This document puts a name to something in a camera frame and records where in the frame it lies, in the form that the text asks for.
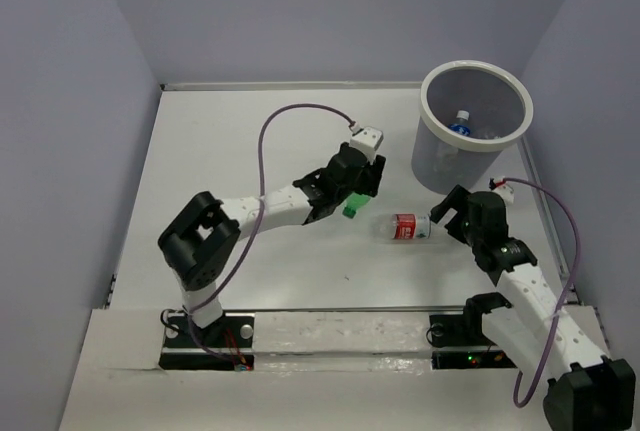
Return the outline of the green plastic bottle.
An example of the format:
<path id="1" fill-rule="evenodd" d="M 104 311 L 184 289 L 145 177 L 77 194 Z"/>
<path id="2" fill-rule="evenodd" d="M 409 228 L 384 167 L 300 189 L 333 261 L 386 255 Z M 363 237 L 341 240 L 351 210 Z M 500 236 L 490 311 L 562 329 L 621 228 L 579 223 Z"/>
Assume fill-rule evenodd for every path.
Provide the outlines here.
<path id="1" fill-rule="evenodd" d="M 344 203 L 342 215 L 349 219 L 354 219 L 358 211 L 366 206 L 370 200 L 371 197 L 365 194 L 351 194 Z"/>

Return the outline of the red-label clear bottle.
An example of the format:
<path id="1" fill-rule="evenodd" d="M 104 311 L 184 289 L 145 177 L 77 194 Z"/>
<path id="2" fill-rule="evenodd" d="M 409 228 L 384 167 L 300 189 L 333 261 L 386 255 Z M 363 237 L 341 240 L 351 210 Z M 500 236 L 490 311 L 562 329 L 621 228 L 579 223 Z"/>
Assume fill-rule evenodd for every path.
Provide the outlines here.
<path id="1" fill-rule="evenodd" d="M 374 238 L 393 242 L 435 242 L 445 235 L 429 216 L 414 213 L 377 216 L 371 230 Z"/>

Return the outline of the large blue-label clear bottle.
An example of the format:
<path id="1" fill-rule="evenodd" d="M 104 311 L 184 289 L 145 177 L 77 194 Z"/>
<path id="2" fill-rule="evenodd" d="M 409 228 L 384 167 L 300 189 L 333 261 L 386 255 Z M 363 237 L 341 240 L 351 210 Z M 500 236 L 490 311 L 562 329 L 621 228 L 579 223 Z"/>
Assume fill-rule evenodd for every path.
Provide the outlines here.
<path id="1" fill-rule="evenodd" d="M 448 129 L 461 136 L 469 137 L 471 135 L 471 129 L 470 129 L 469 123 L 470 123 L 469 112 L 466 110 L 459 110 L 456 113 L 456 116 L 453 122 L 448 126 Z"/>

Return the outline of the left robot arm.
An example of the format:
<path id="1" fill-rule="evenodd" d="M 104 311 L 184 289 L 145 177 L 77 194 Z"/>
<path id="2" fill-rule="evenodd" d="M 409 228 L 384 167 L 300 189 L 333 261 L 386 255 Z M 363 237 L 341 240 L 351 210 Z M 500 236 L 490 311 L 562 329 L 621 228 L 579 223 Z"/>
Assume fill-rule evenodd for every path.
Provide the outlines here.
<path id="1" fill-rule="evenodd" d="M 158 238 L 180 286 L 189 337 L 201 346 L 219 339 L 223 310 L 216 281 L 238 242 L 325 219 L 353 194 L 375 197 L 385 165 L 384 156 L 370 159 L 343 143 L 326 166 L 264 196 L 217 199 L 204 191 L 192 197 Z"/>

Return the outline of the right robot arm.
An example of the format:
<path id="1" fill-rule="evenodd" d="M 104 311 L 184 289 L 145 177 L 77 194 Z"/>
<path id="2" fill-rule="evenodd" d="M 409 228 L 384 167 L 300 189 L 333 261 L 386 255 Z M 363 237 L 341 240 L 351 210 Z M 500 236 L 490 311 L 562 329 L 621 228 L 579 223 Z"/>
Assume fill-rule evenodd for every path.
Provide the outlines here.
<path id="1" fill-rule="evenodd" d="M 493 344 L 518 368 L 517 407 L 546 384 L 543 413 L 553 430 L 629 430 L 636 374 L 624 359 L 608 357 L 565 310 L 565 293 L 548 284 L 531 249 L 509 233 L 506 203 L 496 183 L 487 191 L 455 186 L 430 212 L 447 234 L 470 247 L 492 282 L 490 293 L 467 299 L 462 311 L 430 318 L 436 348 Z"/>

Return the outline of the grey bin with white rim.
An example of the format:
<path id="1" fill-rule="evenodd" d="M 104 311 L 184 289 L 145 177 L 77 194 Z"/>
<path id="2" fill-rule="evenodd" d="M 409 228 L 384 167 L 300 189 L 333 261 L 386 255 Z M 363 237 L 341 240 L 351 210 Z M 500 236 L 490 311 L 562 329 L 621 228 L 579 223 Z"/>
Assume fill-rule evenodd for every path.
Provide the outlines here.
<path id="1" fill-rule="evenodd" d="M 497 125 L 501 139 L 464 137 L 448 129 L 459 110 L 470 114 L 471 134 Z M 420 118 L 411 158 L 415 178 L 446 194 L 455 185 L 475 186 L 499 155 L 515 145 L 533 121 L 530 93 L 511 73 L 493 64 L 458 60 L 431 70 L 420 88 Z"/>

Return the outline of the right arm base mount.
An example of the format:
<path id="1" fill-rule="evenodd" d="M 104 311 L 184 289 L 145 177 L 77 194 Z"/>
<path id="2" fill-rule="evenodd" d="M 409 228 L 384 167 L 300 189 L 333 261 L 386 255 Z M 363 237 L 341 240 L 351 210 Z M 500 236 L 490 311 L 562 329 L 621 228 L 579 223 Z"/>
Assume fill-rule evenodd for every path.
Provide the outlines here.
<path id="1" fill-rule="evenodd" d="M 431 314 L 425 333 L 434 370 L 511 369 L 514 363 L 496 344 L 468 329 L 462 314 Z"/>

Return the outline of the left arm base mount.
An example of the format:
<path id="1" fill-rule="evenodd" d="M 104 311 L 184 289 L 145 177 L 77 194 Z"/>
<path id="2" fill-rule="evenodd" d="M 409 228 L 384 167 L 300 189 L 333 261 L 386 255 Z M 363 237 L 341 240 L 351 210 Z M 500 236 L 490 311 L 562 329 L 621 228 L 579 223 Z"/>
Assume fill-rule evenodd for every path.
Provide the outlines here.
<path id="1" fill-rule="evenodd" d="M 165 309 L 159 367 L 168 371 L 252 371 L 255 315 L 226 313 L 210 326 L 190 332 L 182 310 Z"/>

